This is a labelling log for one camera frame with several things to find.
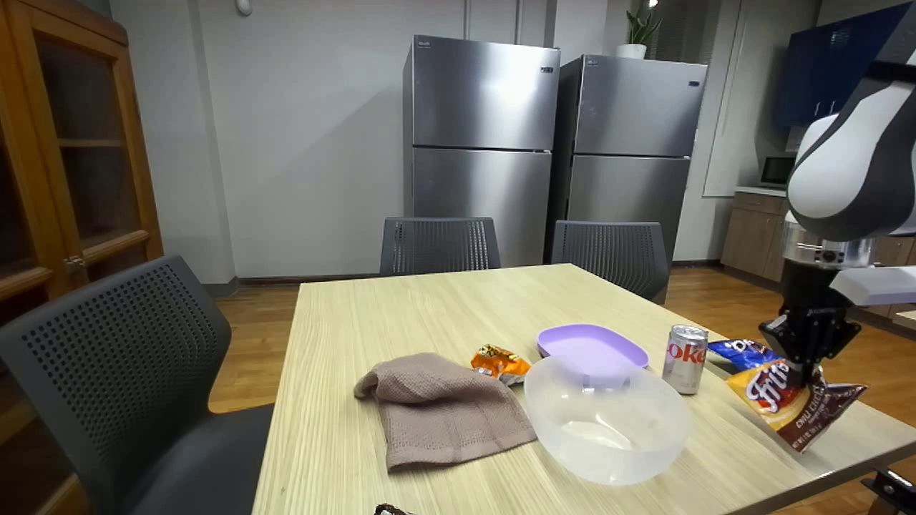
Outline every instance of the snack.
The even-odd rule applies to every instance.
[[[711,340],[711,353],[728,359],[730,367],[735,370],[752,370],[767,361],[780,361],[780,354],[755,340]]]
[[[820,371],[805,380],[790,361],[745,370],[728,384],[800,451],[864,393],[860,384],[824,384]]]
[[[471,359],[471,367],[481,374],[503,380],[506,387],[525,384],[525,374],[529,371],[525,359],[502,346],[481,346],[475,359]]]

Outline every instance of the clear plastic bowl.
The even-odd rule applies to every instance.
[[[684,449],[691,411],[677,389],[628,361],[581,370],[546,359],[525,377],[525,409],[544,449],[595,483],[641,483]]]

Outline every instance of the chair backrest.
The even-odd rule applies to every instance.
[[[190,424],[229,346],[229,323],[181,258],[58,298],[0,328],[0,359],[31,401],[96,513]]]
[[[551,260],[576,264],[655,303],[667,293],[671,260],[655,220],[558,220]]]
[[[492,218],[386,218],[383,274],[499,268]]]

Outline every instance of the blue package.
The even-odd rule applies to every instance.
[[[711,340],[711,353],[728,359],[730,367],[735,370],[752,370],[767,361],[780,361],[780,354],[755,340]]]

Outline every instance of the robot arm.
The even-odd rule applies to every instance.
[[[844,320],[850,298],[881,281],[887,287],[887,268],[871,267],[871,237],[916,233],[914,7],[873,71],[881,77],[864,77],[840,114],[805,131],[788,185],[784,303],[777,320],[763,323],[763,331],[805,374],[815,374],[824,359],[860,334],[860,323]],[[894,301],[901,296],[916,301],[916,268],[894,274],[890,283]]]

